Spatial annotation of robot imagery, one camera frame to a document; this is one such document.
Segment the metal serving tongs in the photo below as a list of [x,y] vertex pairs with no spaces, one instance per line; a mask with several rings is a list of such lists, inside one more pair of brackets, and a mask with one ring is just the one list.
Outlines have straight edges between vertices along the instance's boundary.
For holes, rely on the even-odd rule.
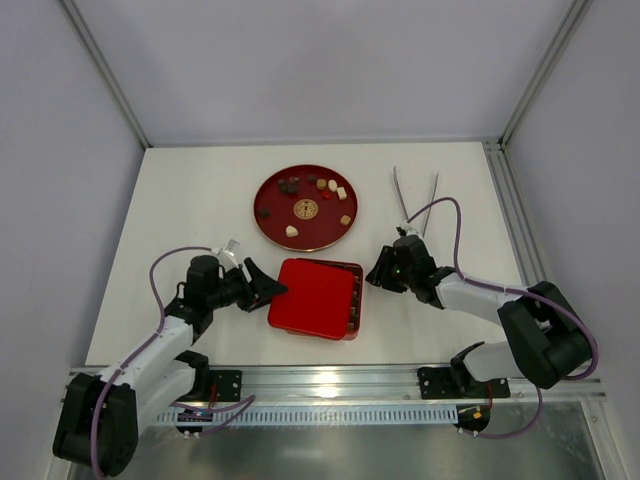
[[[431,182],[431,190],[430,190],[430,197],[429,197],[429,203],[433,202],[436,199],[436,194],[438,191],[438,185],[439,185],[439,178],[440,178],[440,172],[437,171],[433,177],[432,177],[432,182]],[[400,185],[400,181],[399,181],[399,174],[398,174],[398,169],[396,166],[394,166],[392,168],[392,182],[393,182],[393,187],[394,187],[394,193],[396,195],[396,199],[398,201],[398,205],[400,208],[400,213],[401,213],[401,218],[405,221],[408,222],[408,218],[409,218],[409,213],[406,207],[406,203],[404,201],[403,198],[403,192],[402,192],[402,188]],[[427,211],[424,215],[424,219],[423,219],[423,223],[422,223],[422,227],[421,227],[421,236],[424,237],[429,225],[429,221],[430,221],[430,216],[431,213],[430,211]]]

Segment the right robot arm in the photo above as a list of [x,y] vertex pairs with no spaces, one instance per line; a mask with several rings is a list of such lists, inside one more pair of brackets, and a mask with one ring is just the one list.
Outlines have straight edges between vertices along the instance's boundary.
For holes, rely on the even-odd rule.
[[503,329],[504,342],[478,342],[451,359],[450,375],[464,393],[509,377],[524,377],[548,390],[595,358],[575,312],[554,284],[521,290],[464,279],[454,268],[438,266],[416,235],[383,246],[366,281],[395,293],[409,291],[423,304],[464,312]]

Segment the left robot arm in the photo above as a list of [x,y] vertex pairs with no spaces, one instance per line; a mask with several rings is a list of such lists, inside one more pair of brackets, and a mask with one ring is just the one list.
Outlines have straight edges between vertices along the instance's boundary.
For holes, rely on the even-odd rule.
[[99,478],[119,475],[160,413],[206,391],[209,359],[191,348],[215,311],[235,305],[252,312],[288,291],[251,258],[225,268],[220,253],[194,251],[174,298],[159,305],[150,336],[111,366],[94,375],[79,373],[68,383],[52,444],[55,457],[90,467]]

